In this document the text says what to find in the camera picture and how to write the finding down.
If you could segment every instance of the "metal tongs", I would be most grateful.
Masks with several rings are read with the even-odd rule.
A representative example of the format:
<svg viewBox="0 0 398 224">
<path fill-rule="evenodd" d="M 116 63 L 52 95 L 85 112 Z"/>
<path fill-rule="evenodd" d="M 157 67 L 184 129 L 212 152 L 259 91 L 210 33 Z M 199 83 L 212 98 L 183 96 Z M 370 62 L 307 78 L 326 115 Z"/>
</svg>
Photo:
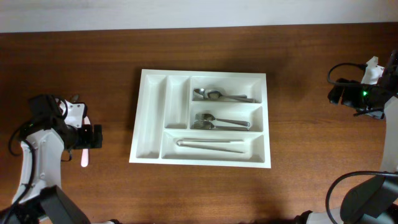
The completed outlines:
<svg viewBox="0 0 398 224">
<path fill-rule="evenodd" d="M 242 151 L 235 151 L 235 150 L 225 149 L 222 147 L 202 146 L 202 145 L 197 145 L 197 144 L 186 144 L 187 142 L 233 143 L 233 142 L 244 142 L 243 140 L 185 138 L 185 139 L 177 140 L 176 144 L 179 147 L 191 147 L 191 148 L 196 148 L 196 149 L 207 149 L 207 150 L 215 150 L 215 151 L 221 151 L 221 152 L 244 153 Z"/>
</svg>

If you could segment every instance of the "fork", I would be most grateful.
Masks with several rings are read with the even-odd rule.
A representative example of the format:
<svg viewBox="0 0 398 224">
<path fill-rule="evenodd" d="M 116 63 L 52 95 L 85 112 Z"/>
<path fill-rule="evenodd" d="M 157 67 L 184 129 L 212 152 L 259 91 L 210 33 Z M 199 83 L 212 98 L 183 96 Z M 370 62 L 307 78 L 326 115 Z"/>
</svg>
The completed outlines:
<svg viewBox="0 0 398 224">
<path fill-rule="evenodd" d="M 227 126 L 215 126 L 210 121 L 196 121 L 193 124 L 194 129 L 202 129 L 202 130 L 212 130 L 212 129 L 224 129 L 228 131 L 249 131 L 249 128 L 244 127 L 227 127 Z"/>
<path fill-rule="evenodd" d="M 202 114 L 198 113 L 195 115 L 195 119 L 198 121 L 222 121 L 222 122 L 227 122 L 231 124 L 237 124 L 245 127 L 250 127 L 250 122 L 247 121 L 235 121 L 235 120 L 230 120 L 230 119 L 219 119 L 215 118 L 212 114 Z"/>
</svg>

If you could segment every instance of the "wooden table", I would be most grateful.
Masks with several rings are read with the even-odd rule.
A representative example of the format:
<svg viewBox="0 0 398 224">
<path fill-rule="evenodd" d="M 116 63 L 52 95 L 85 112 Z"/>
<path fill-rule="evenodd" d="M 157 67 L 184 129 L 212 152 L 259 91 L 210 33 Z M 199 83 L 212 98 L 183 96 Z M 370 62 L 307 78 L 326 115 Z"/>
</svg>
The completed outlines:
<svg viewBox="0 0 398 224">
<path fill-rule="evenodd" d="M 385 122 L 329 104 L 329 69 L 340 62 L 384 66 L 398 24 L 109 30 L 0 34 L 0 207 L 21 171 L 7 141 L 30 118 L 27 99 L 78 93 L 103 148 L 80 167 L 62 163 L 62 188 L 92 221 L 237 223 L 325 210 L 340 175 L 378 170 Z M 272 169 L 130 164 L 141 69 L 267 73 Z M 333 78 L 361 79 L 354 68 Z M 333 192 L 332 207 L 364 178 Z"/>
</svg>

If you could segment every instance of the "white backdrop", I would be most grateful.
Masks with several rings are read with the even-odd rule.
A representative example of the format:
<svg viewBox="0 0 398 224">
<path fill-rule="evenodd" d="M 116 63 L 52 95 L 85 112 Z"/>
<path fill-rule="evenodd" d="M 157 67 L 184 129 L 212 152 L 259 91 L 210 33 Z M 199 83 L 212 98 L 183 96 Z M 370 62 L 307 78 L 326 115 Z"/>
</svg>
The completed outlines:
<svg viewBox="0 0 398 224">
<path fill-rule="evenodd" d="M 0 32 L 394 21 L 397 0 L 0 0 Z"/>
</svg>

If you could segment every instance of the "white cutlery tray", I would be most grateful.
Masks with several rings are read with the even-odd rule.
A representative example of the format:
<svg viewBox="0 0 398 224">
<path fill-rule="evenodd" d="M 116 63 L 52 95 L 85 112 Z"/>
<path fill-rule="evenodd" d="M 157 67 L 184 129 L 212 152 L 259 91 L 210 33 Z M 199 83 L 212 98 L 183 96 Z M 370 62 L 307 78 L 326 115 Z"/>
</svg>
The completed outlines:
<svg viewBox="0 0 398 224">
<path fill-rule="evenodd" d="M 199 100 L 193 95 L 194 88 L 247 95 L 256 103 L 223 97 L 217 101 Z M 250 131 L 192 129 L 195 115 L 204 112 L 216 118 L 249 121 Z M 203 143 L 244 153 L 178 146 L 177 140 L 183 138 L 244 140 Z M 142 70 L 130 162 L 271 168 L 266 74 Z"/>
</svg>

